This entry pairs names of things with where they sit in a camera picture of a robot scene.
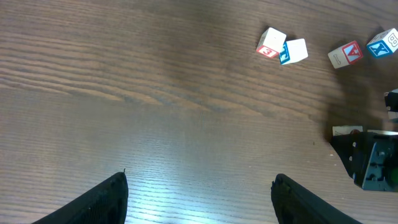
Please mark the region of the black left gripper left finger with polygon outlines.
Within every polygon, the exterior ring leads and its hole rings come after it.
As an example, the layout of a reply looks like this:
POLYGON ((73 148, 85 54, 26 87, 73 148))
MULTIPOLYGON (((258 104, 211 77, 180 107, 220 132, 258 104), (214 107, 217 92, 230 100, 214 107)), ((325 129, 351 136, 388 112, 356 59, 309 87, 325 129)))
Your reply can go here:
POLYGON ((126 175, 117 172, 33 224, 124 224, 128 195, 126 175))

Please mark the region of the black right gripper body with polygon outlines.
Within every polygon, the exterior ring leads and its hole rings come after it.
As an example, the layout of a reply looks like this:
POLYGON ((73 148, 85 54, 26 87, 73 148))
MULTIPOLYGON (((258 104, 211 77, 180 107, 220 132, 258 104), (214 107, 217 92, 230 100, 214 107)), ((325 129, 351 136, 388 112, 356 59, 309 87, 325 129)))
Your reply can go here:
POLYGON ((360 132, 333 136, 330 144, 354 184, 363 190, 397 191, 397 136, 360 132))

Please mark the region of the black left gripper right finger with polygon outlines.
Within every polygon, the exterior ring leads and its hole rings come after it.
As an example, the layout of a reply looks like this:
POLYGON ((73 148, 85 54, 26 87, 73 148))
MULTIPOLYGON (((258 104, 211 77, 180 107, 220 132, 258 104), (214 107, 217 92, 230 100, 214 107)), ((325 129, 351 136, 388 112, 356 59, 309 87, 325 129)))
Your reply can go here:
POLYGON ((279 223, 360 224, 285 174, 277 174, 271 200, 279 223))

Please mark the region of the soccer ball block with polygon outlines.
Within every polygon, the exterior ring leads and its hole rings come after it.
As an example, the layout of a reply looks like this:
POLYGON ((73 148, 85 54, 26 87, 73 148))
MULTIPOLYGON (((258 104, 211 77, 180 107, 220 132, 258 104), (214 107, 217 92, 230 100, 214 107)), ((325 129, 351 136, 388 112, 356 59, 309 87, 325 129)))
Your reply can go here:
POLYGON ((333 126, 332 136, 341 136, 347 134, 356 134, 363 132, 362 126, 333 126))

